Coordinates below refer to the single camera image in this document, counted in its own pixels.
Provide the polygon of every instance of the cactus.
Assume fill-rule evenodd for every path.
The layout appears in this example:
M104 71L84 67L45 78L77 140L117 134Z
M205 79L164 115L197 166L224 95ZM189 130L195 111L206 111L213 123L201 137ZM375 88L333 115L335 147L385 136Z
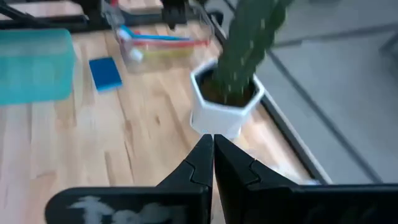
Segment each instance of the cactus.
M229 37L212 76L212 86L223 97L242 97L257 65L274 42L292 0L240 0L229 27Z

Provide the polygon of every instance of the clear plastic container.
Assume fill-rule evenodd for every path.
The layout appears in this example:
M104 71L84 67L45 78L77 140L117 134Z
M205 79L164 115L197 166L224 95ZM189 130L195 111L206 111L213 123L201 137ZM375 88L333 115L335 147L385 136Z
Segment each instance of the clear plastic container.
M65 99L74 66L65 29L0 31L0 105Z
M167 35L183 37L189 40L149 40L121 38L120 26L123 17L114 10L108 16L127 70L130 73L156 72L178 67L195 67L203 61L205 51L213 37L213 26L203 8L191 5L187 9L195 16L195 20L187 25L177 25L170 30L166 24L130 28L135 34Z

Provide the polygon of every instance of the sponge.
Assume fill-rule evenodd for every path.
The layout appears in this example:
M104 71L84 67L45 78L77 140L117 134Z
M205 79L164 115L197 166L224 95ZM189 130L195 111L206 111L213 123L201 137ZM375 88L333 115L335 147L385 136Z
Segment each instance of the sponge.
M89 64L98 91L112 90L122 86L120 74L111 57L90 60Z

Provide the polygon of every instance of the white pot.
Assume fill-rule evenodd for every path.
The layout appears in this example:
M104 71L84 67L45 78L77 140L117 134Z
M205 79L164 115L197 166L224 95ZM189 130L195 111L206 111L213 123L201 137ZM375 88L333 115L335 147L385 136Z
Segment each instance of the white pot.
M194 69L190 75L193 90L193 109L190 124L200 134L222 134L228 139L234 139L239 136L242 124L246 122L251 111L264 96L264 86L254 76L253 83L256 87L256 93L243 108L206 101L200 93L197 77L203 75L203 72L215 68L216 64L217 59L213 59Z

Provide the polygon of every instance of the wooden surface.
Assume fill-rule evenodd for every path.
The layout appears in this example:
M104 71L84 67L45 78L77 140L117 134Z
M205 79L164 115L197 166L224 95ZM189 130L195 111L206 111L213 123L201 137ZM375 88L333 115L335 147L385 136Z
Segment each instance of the wooden surface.
M131 2L137 7L158 4L153 0ZM30 5L19 7L30 9ZM41 8L37 11L32 6L33 14L57 13ZM112 33L79 34L73 40L82 72L75 75L69 99L0 107L1 223L44 223L47 200L69 187L154 186L200 138L188 123L189 65L131 75ZM206 56L217 55L218 44L213 42ZM98 93L88 60L107 56L115 59L123 87ZM235 143L294 181L308 178L261 106ZM213 223L223 223L216 187L214 190Z

